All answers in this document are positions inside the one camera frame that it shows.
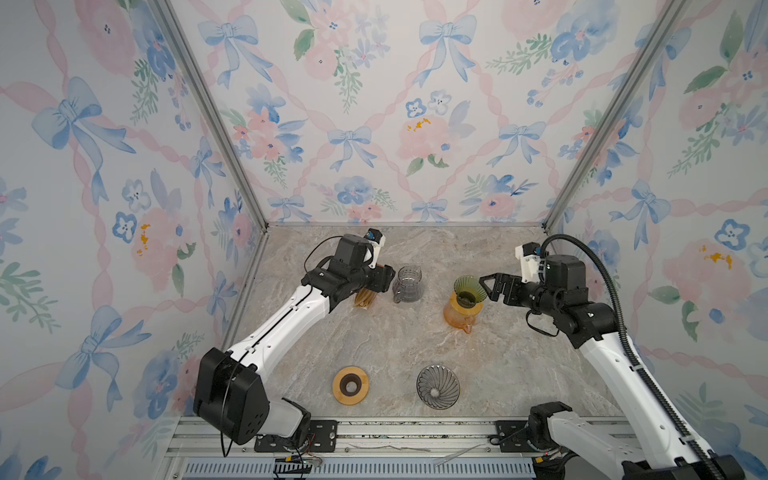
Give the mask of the coffee filter pack orange clip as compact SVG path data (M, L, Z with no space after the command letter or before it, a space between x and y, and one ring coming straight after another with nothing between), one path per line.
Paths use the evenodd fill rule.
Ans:
M377 297L377 293L367 288L362 288L354 298L356 308L368 309Z

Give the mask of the green glass dripper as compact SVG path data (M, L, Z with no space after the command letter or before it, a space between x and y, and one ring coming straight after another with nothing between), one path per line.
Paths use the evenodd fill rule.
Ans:
M473 275L462 275L453 284L457 304L465 309L471 309L483 303L487 298L487 292L480 284L479 279Z

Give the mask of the orange glass carafe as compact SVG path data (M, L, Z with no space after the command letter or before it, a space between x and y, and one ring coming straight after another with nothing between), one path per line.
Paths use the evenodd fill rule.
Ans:
M477 316L482 312L483 305L477 304L472 308L464 308L460 305L449 303L443 309L445 322L453 328L471 334L476 324Z

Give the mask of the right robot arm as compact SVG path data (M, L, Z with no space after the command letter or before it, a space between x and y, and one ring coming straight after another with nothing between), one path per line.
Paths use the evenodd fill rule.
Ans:
M590 301L586 267L570 255L524 256L523 273L480 278L489 300L548 316L596 370L639 443L598 432L563 402L534 406L526 439L538 450L565 448L611 479L742 479L731 454L720 454L683 418L640 360L618 302Z

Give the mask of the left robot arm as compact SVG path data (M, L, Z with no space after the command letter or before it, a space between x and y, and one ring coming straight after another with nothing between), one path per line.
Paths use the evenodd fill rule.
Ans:
M226 350L210 349L199 364L193 413L237 445L260 436L302 448L311 413L269 396L267 380L296 342L340 303L363 289L388 291L395 270L378 262L385 241L373 228L363 236L339 236L335 253L306 271L289 300L257 330Z

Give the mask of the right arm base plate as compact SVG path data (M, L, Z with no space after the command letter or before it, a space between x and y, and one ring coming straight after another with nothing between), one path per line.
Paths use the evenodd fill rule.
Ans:
M568 448L551 444L547 447L536 446L526 420L497 420L495 432L488 436L491 445L502 453L529 453L534 456L557 456L571 454Z

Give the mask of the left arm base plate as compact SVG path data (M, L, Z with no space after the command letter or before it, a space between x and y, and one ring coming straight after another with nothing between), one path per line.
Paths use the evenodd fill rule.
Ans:
M310 420L302 426L296 437L257 435L254 450L257 453L333 453L336 450L339 422L337 420Z

